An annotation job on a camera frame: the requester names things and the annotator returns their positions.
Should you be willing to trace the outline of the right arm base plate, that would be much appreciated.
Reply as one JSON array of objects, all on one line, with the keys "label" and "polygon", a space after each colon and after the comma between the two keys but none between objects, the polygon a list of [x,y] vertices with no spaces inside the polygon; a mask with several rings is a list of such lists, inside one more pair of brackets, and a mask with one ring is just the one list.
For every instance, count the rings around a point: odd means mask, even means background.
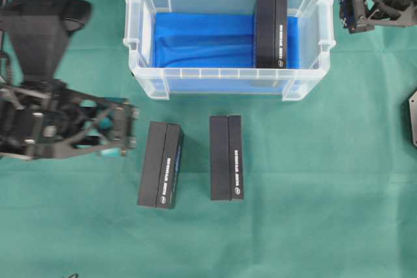
[{"label": "right arm base plate", "polygon": [[409,112],[412,144],[417,147],[417,91],[409,98]]}]

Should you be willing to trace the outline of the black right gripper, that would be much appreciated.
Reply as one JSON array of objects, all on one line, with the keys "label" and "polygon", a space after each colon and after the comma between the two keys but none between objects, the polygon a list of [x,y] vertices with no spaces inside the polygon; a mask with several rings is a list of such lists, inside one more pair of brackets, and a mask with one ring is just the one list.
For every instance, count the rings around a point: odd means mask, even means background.
[{"label": "black right gripper", "polygon": [[350,34],[372,31],[376,26],[416,25],[416,0],[339,0],[339,18]]}]

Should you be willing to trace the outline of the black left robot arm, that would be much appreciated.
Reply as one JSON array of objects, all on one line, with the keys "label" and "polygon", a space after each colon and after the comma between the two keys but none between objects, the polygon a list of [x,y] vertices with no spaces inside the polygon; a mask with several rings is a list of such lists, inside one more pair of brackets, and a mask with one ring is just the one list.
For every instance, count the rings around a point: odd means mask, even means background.
[{"label": "black left robot arm", "polygon": [[10,57],[1,52],[2,157],[125,156],[136,146],[134,122],[138,116],[138,108],[126,98],[85,94],[58,79],[15,86]]}]

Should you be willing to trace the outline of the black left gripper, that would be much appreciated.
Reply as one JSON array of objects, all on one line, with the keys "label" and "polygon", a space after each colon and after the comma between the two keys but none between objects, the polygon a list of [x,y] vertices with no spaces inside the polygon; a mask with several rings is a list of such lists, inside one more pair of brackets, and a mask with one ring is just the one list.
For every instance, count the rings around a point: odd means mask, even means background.
[{"label": "black left gripper", "polygon": [[1,157],[66,159],[125,156],[136,145],[139,110],[126,98],[103,98],[65,83],[1,84]]}]

